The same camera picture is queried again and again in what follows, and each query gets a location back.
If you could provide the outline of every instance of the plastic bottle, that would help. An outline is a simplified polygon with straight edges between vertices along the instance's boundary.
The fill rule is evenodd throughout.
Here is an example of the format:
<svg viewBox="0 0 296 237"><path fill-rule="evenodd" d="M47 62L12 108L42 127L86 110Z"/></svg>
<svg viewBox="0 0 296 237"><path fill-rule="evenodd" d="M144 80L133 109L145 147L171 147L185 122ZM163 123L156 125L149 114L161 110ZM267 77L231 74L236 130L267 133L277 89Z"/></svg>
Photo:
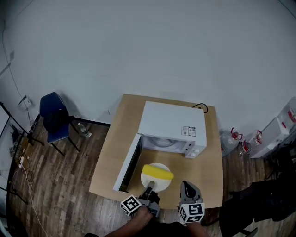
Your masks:
<svg viewBox="0 0 296 237"><path fill-rule="evenodd" d="M92 135L91 132L89 132L86 127L84 125L82 125L81 123L78 123L78 126L80 128L80 131L82 132L82 134L85 136L85 137L90 137Z"/></svg>
<svg viewBox="0 0 296 237"><path fill-rule="evenodd" d="M220 136L222 156L225 156L233 151L237 147L241 139L242 134L234 131L234 128L231 129L231 132L228 131L222 133L222 135Z"/></svg>
<svg viewBox="0 0 296 237"><path fill-rule="evenodd" d="M241 143L240 155L244 156L244 155L250 154L250 152L254 150L256 146L262 144L261 139L262 139L262 132L259 130L255 131L251 136L250 140L248 141L244 140Z"/></svg>

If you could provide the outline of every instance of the sponge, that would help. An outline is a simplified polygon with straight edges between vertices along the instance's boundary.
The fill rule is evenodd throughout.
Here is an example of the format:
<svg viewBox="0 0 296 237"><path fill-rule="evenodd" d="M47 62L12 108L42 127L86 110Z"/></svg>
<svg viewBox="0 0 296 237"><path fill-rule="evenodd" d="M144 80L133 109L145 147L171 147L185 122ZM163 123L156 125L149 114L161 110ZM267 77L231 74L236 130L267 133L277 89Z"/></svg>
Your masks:
<svg viewBox="0 0 296 237"><path fill-rule="evenodd" d="M144 165L142 172L146 175L163 180L172 180L174 178L173 173L153 165Z"/></svg>

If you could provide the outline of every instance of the table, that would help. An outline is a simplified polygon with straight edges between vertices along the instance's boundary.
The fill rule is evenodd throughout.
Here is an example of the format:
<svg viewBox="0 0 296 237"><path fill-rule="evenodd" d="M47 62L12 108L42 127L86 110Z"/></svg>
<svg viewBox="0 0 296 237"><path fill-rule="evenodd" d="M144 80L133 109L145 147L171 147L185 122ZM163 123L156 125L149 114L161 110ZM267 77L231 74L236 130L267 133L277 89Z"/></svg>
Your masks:
<svg viewBox="0 0 296 237"><path fill-rule="evenodd" d="M131 194L139 196L144 190L140 179L143 165L158 162L166 165L174 173L170 186L159 192L161 208L176 209L180 202L180 186L183 180L192 182L200 188L206 208L222 206L222 153L216 112L212 106L208 106L209 111L204 114L207 148L197 158L188 159L184 154L143 150L129 184L129 193L112 190L134 136L138 132L146 101L190 107L195 105L177 100L124 94L102 147L89 191L118 201L124 200Z"/></svg>

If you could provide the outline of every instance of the person's arm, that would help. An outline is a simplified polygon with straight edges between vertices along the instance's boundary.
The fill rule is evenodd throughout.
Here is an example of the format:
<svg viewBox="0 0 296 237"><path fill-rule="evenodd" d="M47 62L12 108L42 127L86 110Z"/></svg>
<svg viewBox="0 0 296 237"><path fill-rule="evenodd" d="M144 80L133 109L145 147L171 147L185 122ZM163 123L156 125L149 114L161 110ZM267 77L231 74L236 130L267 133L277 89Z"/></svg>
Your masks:
<svg viewBox="0 0 296 237"><path fill-rule="evenodd" d="M124 226L118 230L111 232L105 237L132 237L142 230L151 220L153 214L148 212L147 207L141 206L136 213L136 216L132 218Z"/></svg>
<svg viewBox="0 0 296 237"><path fill-rule="evenodd" d="M186 223L191 237L209 237L204 228L198 223Z"/></svg>

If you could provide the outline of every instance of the person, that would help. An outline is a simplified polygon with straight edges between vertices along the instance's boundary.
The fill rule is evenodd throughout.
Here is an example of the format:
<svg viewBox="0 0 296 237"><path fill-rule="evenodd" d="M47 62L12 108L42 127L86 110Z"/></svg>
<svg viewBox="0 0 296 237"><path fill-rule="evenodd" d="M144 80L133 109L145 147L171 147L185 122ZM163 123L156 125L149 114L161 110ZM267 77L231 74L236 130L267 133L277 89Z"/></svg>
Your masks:
<svg viewBox="0 0 296 237"><path fill-rule="evenodd" d="M153 214L148 211L147 207L141 206L134 218L105 237L209 237L198 222L186 225L187 227L179 222L159 223L153 219ZM96 237L96 235L87 234L85 237Z"/></svg>

